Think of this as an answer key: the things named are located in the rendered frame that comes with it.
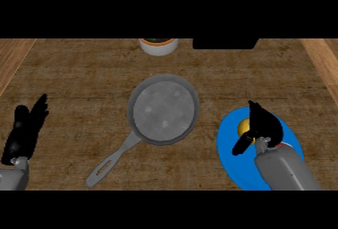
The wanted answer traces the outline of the blue plate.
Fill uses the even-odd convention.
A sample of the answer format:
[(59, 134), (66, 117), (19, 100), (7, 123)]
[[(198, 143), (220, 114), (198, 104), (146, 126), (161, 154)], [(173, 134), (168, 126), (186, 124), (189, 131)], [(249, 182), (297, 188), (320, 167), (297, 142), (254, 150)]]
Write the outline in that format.
[[(257, 143), (255, 142), (251, 143), (243, 154), (238, 156), (232, 154), (232, 148), (242, 136), (238, 134), (238, 126), (239, 126), (239, 122), (243, 119), (249, 119), (249, 106), (236, 108), (224, 116), (224, 119), (221, 121), (218, 127), (218, 135), (217, 135), (218, 159), (227, 175), (230, 176), (235, 184), (242, 190), (270, 191), (270, 187), (263, 180), (255, 165)], [(280, 120), (279, 117), (277, 119), (282, 123), (282, 131), (283, 131), (282, 143), (276, 147), (269, 149), (274, 149), (282, 145), (289, 145), (294, 148), (298, 156), (304, 161), (304, 153), (302, 153), (298, 139), (285, 122)]]

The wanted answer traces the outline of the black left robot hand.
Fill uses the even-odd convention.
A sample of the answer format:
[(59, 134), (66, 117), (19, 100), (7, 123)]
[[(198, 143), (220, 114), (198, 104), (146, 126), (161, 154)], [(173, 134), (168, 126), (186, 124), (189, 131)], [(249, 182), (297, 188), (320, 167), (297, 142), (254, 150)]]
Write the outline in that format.
[(13, 129), (6, 139), (1, 156), (3, 165), (13, 165), (15, 158), (32, 156), (44, 118), (49, 115), (46, 100), (47, 95), (41, 95), (32, 109), (25, 105), (16, 106)]

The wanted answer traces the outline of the black appliance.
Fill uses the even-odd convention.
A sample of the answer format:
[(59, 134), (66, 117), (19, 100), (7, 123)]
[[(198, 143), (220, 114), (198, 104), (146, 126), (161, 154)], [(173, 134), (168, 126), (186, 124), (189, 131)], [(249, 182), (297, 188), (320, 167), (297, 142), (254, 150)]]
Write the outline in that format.
[(193, 49), (252, 49), (257, 38), (195, 38)]

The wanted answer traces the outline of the yellow lemon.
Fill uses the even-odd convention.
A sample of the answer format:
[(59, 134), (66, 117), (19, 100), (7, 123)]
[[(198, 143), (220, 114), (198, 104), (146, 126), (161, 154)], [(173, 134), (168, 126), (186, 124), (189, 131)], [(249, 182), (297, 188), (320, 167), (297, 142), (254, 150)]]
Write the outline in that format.
[(243, 135), (245, 132), (249, 131), (249, 119), (243, 119), (239, 122), (239, 126), (238, 126), (238, 134)]

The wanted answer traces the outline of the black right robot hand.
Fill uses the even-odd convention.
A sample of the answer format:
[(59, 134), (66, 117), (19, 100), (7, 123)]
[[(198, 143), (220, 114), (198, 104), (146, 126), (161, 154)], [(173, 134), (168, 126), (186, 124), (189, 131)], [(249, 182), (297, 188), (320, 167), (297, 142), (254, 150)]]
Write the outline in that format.
[(252, 142), (257, 143), (260, 152), (264, 152), (282, 143), (283, 131), (277, 117), (263, 108), (258, 102), (248, 101), (248, 104), (249, 129), (242, 134), (232, 148), (235, 156), (243, 154)]

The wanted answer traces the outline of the grey frying pan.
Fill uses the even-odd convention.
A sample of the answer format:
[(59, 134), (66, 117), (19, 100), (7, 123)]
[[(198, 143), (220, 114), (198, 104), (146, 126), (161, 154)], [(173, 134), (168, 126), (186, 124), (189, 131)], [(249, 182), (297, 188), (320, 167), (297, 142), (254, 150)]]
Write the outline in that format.
[(99, 184), (122, 153), (140, 141), (162, 146), (183, 140), (193, 130), (198, 115), (199, 98), (190, 82), (173, 74), (145, 79), (131, 92), (127, 105), (131, 133), (86, 178), (87, 187)]

